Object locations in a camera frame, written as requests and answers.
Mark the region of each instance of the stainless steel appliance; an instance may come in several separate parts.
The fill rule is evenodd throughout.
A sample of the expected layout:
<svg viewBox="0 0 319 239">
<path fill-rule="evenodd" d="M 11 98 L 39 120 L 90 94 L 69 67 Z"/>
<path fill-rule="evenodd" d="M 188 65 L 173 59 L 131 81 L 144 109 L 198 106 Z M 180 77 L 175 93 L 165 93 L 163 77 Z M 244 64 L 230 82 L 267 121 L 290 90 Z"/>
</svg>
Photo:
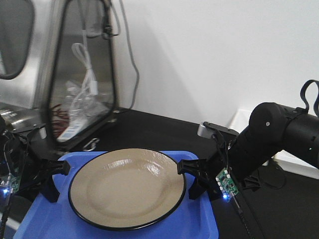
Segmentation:
<svg viewBox="0 0 319 239">
<path fill-rule="evenodd" d="M 107 0 L 1 2 L 0 114 L 12 130 L 46 123 L 50 149 L 66 151 L 115 121 L 110 7 Z"/>
</svg>

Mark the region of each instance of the white wall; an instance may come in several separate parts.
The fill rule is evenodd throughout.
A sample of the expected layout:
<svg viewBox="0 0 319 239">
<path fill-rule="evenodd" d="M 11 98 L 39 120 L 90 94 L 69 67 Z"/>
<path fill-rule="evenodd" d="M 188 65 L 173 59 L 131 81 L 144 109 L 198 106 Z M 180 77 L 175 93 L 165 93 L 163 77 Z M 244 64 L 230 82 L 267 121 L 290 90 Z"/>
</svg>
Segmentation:
<svg viewBox="0 0 319 239">
<path fill-rule="evenodd" d="M 319 80 L 318 0 L 123 2 L 141 73 L 135 110 L 228 125 L 238 108 L 261 102 L 303 107 L 300 88 Z M 114 40 L 120 105 L 128 107 L 135 73 L 124 33 Z"/>
</svg>

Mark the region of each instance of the black cable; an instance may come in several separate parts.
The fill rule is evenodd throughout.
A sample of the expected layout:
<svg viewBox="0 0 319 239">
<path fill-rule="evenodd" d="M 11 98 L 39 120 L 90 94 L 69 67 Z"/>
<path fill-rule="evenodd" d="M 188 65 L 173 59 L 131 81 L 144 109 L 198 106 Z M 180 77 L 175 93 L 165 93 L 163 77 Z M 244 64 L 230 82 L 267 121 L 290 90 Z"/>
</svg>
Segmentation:
<svg viewBox="0 0 319 239">
<path fill-rule="evenodd" d="M 244 199 L 246 205 L 248 206 L 250 212 L 252 213 L 253 218 L 254 218 L 255 222 L 257 223 L 258 228 L 259 228 L 261 234 L 263 235 L 263 238 L 265 239 L 266 236 L 265 236 L 265 233 L 264 233 L 264 231 L 263 231 L 263 227 L 261 226 L 261 223 L 259 222 L 259 220 L 258 220 L 258 218 L 257 218 L 257 215 L 256 215 L 255 211 L 253 210 L 253 207 L 252 207 L 252 206 L 250 205 L 250 203 L 248 202 L 248 200 L 247 200 L 247 198 L 246 198 L 246 196 L 245 196 L 245 194 L 244 194 L 244 191 L 243 191 L 242 188 L 240 187 L 240 185 L 239 185 L 239 183 L 238 183 L 236 177 L 233 175 L 232 172 L 230 172 L 230 174 L 231 174 L 231 178 L 233 179 L 234 183 L 235 183 L 236 186 L 237 186 L 238 191 L 239 191 L 240 194 L 243 196 L 243 199 Z"/>
<path fill-rule="evenodd" d="M 113 14 L 114 14 L 115 21 L 116 21 L 116 25 L 117 25 L 117 28 L 118 28 L 118 33 L 112 34 L 112 36 L 118 36 L 118 35 L 121 34 L 121 25 L 120 25 L 119 16 L 118 16 L 118 14 L 117 14 L 117 12 L 116 12 L 116 10 L 115 10 L 115 8 L 114 8 L 112 2 L 110 2 L 110 5 L 111 5 L 111 9 L 112 9 L 112 12 L 113 12 Z"/>
<path fill-rule="evenodd" d="M 133 68 L 134 68 L 134 70 L 136 72 L 136 82 L 135 82 L 135 86 L 134 86 L 134 91 L 133 91 L 133 97 L 132 97 L 131 105 L 126 110 L 117 112 L 118 114 L 121 114 L 121 113 L 125 113 L 125 112 L 130 111 L 133 108 L 134 104 L 135 104 L 136 93 L 137 93 L 139 82 L 140 82 L 140 72 L 139 72 L 139 70 L 138 70 L 138 68 L 136 66 L 136 63 L 135 63 L 135 60 L 134 60 L 134 56 L 133 56 L 131 40 L 130 40 L 129 25 L 128 25 L 128 21 L 127 21 L 125 9 L 124 9 L 124 4 L 123 4 L 122 0 L 119 0 L 119 2 L 120 2 L 120 5 L 121 5 L 121 11 L 122 11 L 123 19 L 124 19 L 124 24 L 125 24 L 126 40 L 127 40 L 127 43 L 128 43 L 130 59 L 131 59 L 132 66 L 133 66 Z"/>
<path fill-rule="evenodd" d="M 246 220 L 246 218 L 244 216 L 244 212 L 241 209 L 241 206 L 240 206 L 239 202 L 237 201 L 236 196 L 233 197 L 233 201 L 235 202 L 236 205 L 234 205 L 233 203 L 231 203 L 231 205 L 233 206 L 234 210 L 237 212 L 237 214 L 238 214 L 238 216 L 240 218 L 240 221 L 244 225 L 249 238 L 250 239 L 254 239 L 254 236 L 251 233 L 250 227 L 248 225 L 248 221 Z"/>
<path fill-rule="evenodd" d="M 10 195 L 8 205 L 5 206 L 3 214 L 2 214 L 2 217 L 1 217 L 0 239 L 3 239 L 3 237 L 4 237 L 5 225 L 6 225 L 6 222 L 8 220 L 8 217 L 9 217 L 9 212 L 10 212 L 10 209 L 11 209 L 11 205 L 12 205 L 12 198 L 11 198 L 11 195 Z"/>
</svg>

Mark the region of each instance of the blue tray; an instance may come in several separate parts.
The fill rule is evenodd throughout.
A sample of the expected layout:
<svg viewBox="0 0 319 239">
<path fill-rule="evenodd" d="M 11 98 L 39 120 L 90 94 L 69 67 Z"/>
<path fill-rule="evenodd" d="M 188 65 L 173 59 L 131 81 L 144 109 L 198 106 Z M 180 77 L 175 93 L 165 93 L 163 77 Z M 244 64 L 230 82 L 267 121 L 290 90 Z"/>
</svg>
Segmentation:
<svg viewBox="0 0 319 239">
<path fill-rule="evenodd" d="M 18 228 L 14 239 L 217 239 L 218 230 L 206 194 L 190 200 L 188 191 L 180 206 L 166 219 L 151 226 L 126 232 L 112 232 L 96 228 L 80 219 L 68 201 L 71 179 L 86 162 L 104 152 L 74 152 L 64 155 L 71 165 L 69 175 L 55 175 L 54 182 L 60 192 L 57 203 L 49 203 L 41 194 L 35 199 Z M 187 151 L 163 151 L 175 159 L 197 159 Z M 186 174 L 187 188 L 194 177 Z"/>
</svg>

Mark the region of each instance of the black bracket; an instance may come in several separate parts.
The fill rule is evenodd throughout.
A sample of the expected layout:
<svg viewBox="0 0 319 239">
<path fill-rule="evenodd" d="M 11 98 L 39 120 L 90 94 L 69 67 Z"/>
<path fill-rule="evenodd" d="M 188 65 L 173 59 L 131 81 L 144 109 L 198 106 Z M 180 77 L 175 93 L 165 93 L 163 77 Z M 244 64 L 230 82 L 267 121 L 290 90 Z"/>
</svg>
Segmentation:
<svg viewBox="0 0 319 239">
<path fill-rule="evenodd" d="M 68 175 L 70 171 L 70 164 L 67 161 L 54 161 L 54 160 L 41 160 L 41 166 L 37 176 L 28 182 L 25 182 L 20 185 L 19 191 L 23 192 L 24 190 L 31 188 L 37 184 L 40 184 L 40 192 L 43 196 L 51 203 L 57 202 L 59 198 L 59 191 L 56 189 L 52 176 L 54 174 L 63 174 Z"/>
<path fill-rule="evenodd" d="M 215 200 L 222 196 L 215 177 L 223 167 L 224 164 L 219 160 L 208 161 L 207 159 L 183 159 L 177 164 L 177 173 L 189 173 L 195 177 L 195 180 L 188 191 L 190 199 L 197 199 L 201 194 L 207 191 L 210 200 Z"/>
</svg>

